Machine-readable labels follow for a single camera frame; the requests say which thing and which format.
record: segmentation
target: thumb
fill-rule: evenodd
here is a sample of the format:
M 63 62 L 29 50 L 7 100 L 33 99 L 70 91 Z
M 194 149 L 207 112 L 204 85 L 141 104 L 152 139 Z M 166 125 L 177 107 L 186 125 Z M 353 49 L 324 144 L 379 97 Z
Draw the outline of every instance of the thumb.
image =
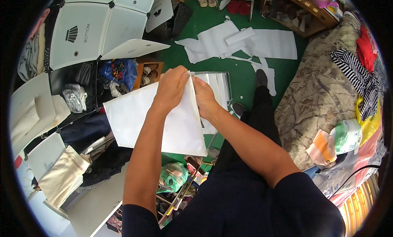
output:
M 180 77 L 179 89 L 182 94 L 184 91 L 185 84 L 187 83 L 189 77 L 190 77 L 190 74 L 188 72 L 183 73 L 183 75 Z

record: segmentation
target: striped cloth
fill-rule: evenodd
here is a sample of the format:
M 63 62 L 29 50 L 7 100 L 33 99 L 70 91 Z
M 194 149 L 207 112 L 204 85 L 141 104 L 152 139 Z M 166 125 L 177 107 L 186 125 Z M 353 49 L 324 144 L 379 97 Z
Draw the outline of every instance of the striped cloth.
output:
M 356 92 L 363 97 L 359 104 L 361 120 L 374 116 L 377 111 L 378 93 L 381 89 L 378 74 L 369 73 L 360 61 L 350 52 L 339 49 L 330 53 L 332 60 L 355 87 Z

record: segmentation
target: black pants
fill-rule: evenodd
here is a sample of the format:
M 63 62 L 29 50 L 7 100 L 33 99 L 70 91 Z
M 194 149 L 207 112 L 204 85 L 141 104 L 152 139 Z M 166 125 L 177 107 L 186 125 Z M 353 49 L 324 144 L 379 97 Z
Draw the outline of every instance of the black pants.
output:
M 260 86 L 255 90 L 252 111 L 245 111 L 240 120 L 281 146 L 280 136 L 274 122 L 273 101 L 267 87 Z M 232 162 L 241 160 L 232 145 L 224 140 L 214 171 L 215 173 L 223 172 Z

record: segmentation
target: shoe rack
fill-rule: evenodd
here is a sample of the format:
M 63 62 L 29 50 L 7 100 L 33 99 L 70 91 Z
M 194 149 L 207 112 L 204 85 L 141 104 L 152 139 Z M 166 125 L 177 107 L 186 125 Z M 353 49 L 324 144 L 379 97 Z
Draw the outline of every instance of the shoe rack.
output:
M 157 68 L 157 77 L 154 81 L 154 83 L 160 81 L 160 75 L 162 73 L 162 68 L 164 67 L 164 62 L 139 62 L 138 58 L 136 59 L 138 66 L 136 67 L 136 71 L 138 73 L 138 77 L 135 79 L 134 87 L 132 88 L 132 91 L 135 91 L 141 87 L 141 79 L 142 79 L 142 73 L 143 73 L 143 67 L 148 64 L 158 64 Z

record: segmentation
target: cable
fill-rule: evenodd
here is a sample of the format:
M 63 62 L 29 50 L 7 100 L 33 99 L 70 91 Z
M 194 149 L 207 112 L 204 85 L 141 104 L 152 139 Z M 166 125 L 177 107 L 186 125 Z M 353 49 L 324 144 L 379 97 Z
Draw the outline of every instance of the cable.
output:
M 344 185 L 345 185 L 345 183 L 353 176 L 353 175 L 355 175 L 357 172 L 359 172 L 359 171 L 361 171 L 361 170 L 363 170 L 363 169 L 366 169 L 366 168 L 376 168 L 376 169 L 379 169 L 380 168 L 380 166 L 376 166 L 376 165 L 368 165 L 368 166 L 363 166 L 363 167 L 361 167 L 361 168 L 359 168 L 359 169 L 357 169 L 354 173 L 352 173 L 346 180 L 345 180 L 345 182 L 343 183 L 343 184 L 341 184 L 341 186 L 329 197 L 329 199 L 328 200 L 330 200 Z

